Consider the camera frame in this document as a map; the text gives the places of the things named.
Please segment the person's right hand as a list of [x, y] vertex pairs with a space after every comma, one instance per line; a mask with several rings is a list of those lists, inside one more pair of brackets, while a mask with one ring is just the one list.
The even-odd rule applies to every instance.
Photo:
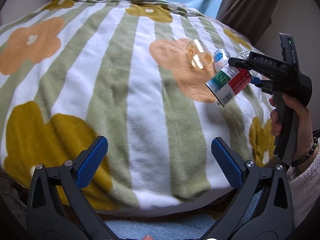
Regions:
[[[285, 104], [295, 111], [298, 115], [298, 133], [296, 150], [293, 154], [293, 161], [298, 161], [309, 153], [313, 146], [311, 116], [306, 107], [304, 107], [296, 98], [283, 94]], [[281, 133], [282, 125], [278, 121], [278, 112], [274, 109], [271, 114], [271, 134], [278, 136]]]

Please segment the fluffy white sleeve forearm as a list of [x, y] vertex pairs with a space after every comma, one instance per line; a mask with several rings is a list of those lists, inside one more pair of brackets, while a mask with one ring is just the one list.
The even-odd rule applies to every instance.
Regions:
[[319, 198], [319, 152], [303, 173], [298, 168], [289, 168], [287, 178], [293, 201], [294, 225], [298, 227]]

